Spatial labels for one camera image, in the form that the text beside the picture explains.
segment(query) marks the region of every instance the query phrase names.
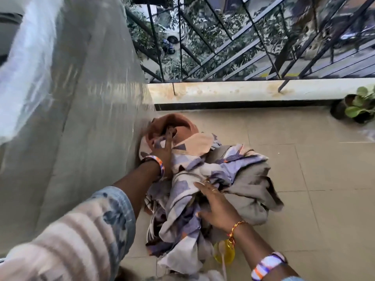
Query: hand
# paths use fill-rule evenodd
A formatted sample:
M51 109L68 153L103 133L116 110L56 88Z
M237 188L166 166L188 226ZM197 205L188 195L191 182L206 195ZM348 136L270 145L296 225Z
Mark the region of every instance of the hand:
M240 214L224 194L209 182L195 182L194 185L207 197L211 206L211 212L198 212L198 217L203 218L214 227L230 233L235 223L242 221Z
M157 156L159 159L162 160L165 174L167 178L172 178L172 134L174 128L168 128L166 131L166 140L164 148L154 149L151 153L153 156Z

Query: plastic sheet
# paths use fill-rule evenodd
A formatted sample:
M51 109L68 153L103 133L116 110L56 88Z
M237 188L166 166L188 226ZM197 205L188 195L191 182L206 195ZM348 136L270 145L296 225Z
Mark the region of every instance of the plastic sheet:
M1 256L132 169L153 105L119 0L31 0L0 91Z

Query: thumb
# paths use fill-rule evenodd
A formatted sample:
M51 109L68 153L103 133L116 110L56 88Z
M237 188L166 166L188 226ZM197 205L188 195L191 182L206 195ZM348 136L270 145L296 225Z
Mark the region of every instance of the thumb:
M213 214L212 212L200 211L195 214L197 217L202 218L203 220L212 224L213 222Z

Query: person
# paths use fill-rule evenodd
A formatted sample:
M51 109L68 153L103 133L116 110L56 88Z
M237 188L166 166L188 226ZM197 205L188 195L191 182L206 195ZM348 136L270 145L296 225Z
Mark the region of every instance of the person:
M119 279L120 261L134 241L135 221L147 190L161 175L172 176L172 132L167 131L165 147L156 149L154 157L144 160L113 186L94 193L34 240L14 247L0 264L0 280ZM199 212L198 216L232 233L252 269L256 270L265 258L274 257L274 250L250 224L241 222L241 216L223 194L208 182L194 185L211 207L211 212ZM286 262L279 262L263 280L302 279Z

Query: person's left hand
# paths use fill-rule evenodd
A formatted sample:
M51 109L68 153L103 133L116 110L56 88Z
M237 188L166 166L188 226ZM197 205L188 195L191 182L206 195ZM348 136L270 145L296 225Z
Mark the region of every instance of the person's left hand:
M151 153L153 156L157 156L159 159L162 160L165 174L164 176L167 178L172 178L172 134L174 128L168 128L166 131L166 140L164 148L154 149Z

